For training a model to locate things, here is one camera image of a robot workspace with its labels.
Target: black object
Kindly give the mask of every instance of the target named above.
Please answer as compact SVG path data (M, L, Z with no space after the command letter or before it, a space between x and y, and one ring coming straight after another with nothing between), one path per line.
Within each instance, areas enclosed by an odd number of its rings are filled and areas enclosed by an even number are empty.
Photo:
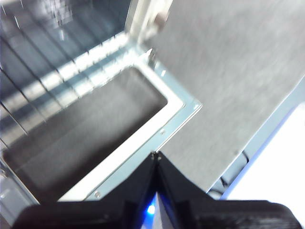
M149 155L102 200L31 206L13 228L139 229L156 191L177 229L301 229L280 204L213 200L162 153Z

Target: gray textured surface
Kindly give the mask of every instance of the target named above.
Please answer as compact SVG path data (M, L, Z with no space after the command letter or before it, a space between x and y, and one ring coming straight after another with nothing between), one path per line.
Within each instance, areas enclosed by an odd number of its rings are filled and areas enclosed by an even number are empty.
M138 70L126 69L33 129L4 159L40 203L56 201L166 102Z
M207 190L305 73L302 0L173 0L146 44L203 103L163 153Z

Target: led light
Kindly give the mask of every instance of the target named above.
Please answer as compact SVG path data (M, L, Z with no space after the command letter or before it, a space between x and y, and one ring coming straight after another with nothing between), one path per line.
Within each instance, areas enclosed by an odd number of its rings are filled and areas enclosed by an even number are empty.
M155 211L154 205L150 205L147 209L147 213L153 215Z

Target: metal grille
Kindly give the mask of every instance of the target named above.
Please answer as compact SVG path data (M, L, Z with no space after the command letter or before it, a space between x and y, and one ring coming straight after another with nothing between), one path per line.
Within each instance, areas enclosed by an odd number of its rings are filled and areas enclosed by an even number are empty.
M118 62L127 43L124 33L117 34L129 3L30 0L1 6L1 150L109 80L105 65Z

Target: screw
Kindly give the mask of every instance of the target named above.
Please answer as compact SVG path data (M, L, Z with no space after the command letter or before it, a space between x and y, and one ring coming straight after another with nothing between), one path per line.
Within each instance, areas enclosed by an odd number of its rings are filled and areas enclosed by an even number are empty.
M95 196L96 198L100 198L100 197L101 197L101 194L100 194L98 191L95 191L94 196Z

